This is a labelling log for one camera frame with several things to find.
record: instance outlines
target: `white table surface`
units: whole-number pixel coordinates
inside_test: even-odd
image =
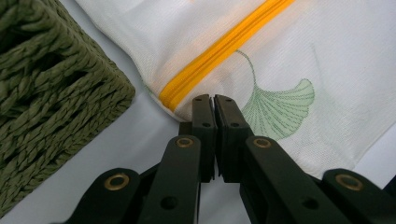
[[[163,112],[146,93],[132,60],[100,33],[74,0],[61,0],[79,25],[103,48],[133,82],[132,106],[101,132],[57,173],[18,203],[1,224],[47,224],[67,220],[82,194],[101,173],[127,168],[139,174],[158,163],[178,122]],[[396,125],[367,152],[355,168],[383,188],[396,174]],[[217,178],[203,184],[199,223],[249,223],[237,184]]]

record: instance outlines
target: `zipper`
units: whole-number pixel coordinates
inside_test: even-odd
[[[163,105],[174,112],[204,77],[292,2],[294,0],[267,0],[261,4],[166,84],[159,96]]]

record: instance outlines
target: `ginkgo leaf print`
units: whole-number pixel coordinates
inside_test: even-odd
[[[253,93],[242,113],[257,135],[279,140],[295,133],[308,116],[309,106],[315,99],[312,83],[303,79],[289,91],[264,91],[256,83],[253,65],[248,56],[241,52],[252,68],[254,76]]]

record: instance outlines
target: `white fabric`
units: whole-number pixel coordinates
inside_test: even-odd
[[[156,98],[262,1],[78,3],[133,58]],[[396,120],[395,11],[393,0],[297,0],[205,77],[175,116],[189,119],[196,95],[226,95],[255,134],[278,140],[309,174],[352,169]]]

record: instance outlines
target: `woven basket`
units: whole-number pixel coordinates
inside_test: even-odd
[[[133,97],[129,80],[58,1],[0,1],[0,217]]]

